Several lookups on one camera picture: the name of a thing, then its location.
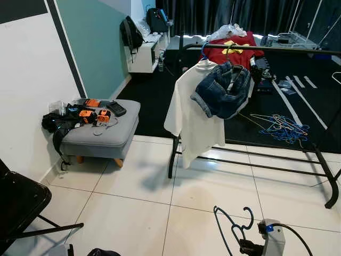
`black bag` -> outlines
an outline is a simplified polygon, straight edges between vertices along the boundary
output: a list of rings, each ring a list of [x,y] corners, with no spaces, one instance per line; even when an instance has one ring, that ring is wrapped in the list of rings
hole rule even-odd
[[[141,32],[129,16],[121,22],[119,30],[122,33],[123,44],[129,47],[130,54],[133,56],[133,49],[137,48],[138,50],[142,45],[143,37]]]
[[[87,256],[120,256],[120,255],[117,252],[105,251],[99,248],[95,248]]]
[[[63,160],[61,163],[62,171],[65,171],[63,165],[70,165],[70,163],[65,159],[63,153],[60,151],[60,145],[66,134],[68,134],[68,132],[72,130],[77,123],[83,122],[82,118],[79,116],[79,113],[83,110],[83,108],[88,109],[86,107],[77,108],[68,104],[66,107],[66,114],[64,116],[56,113],[49,113],[43,116],[42,127],[50,133],[53,133],[52,142],[54,149]]]
[[[150,8],[147,11],[146,15],[147,24],[150,27],[150,31],[153,32],[167,32],[168,27],[165,19],[163,18],[163,14],[160,9]]]

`smartphone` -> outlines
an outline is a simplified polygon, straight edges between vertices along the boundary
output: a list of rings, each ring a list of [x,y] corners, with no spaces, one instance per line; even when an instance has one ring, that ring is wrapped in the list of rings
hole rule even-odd
[[[111,110],[117,117],[122,116],[127,112],[127,110],[124,107],[122,107],[120,104],[118,104],[115,101],[107,104],[107,108]]]

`gray ottoman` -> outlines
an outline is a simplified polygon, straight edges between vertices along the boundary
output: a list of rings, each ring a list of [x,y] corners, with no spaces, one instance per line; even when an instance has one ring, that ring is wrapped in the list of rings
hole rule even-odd
[[[140,103],[132,100],[116,101],[127,110],[126,114],[117,117],[116,125],[107,128],[98,136],[93,134],[96,127],[91,124],[73,129],[63,138],[60,147],[62,152],[77,156],[79,163],[83,162],[84,156],[104,157],[113,158],[122,167],[121,159],[126,157],[139,123]]]

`white wall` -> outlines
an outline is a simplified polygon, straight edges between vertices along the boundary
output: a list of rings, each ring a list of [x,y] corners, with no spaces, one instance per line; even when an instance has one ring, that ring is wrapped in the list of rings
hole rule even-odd
[[[113,9],[116,9],[117,11],[124,13],[126,15],[130,15],[130,8],[131,8],[131,2],[130,0],[98,0],[99,2],[102,2],[106,4],[107,6],[110,6]]]
[[[0,35],[0,158],[39,181],[59,159],[42,116],[79,93],[49,13],[0,24]]]
[[[142,20],[145,17],[145,7],[155,7],[155,0],[131,0],[131,18],[134,21]]]

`white shelf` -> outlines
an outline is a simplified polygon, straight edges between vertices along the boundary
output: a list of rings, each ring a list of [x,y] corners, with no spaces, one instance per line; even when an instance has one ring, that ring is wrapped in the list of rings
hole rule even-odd
[[[126,61],[129,73],[153,73],[158,65],[158,57],[161,50],[166,50],[169,44],[170,34],[152,36],[150,35],[147,42],[143,43],[139,49],[133,50],[131,55],[129,47],[124,46]]]

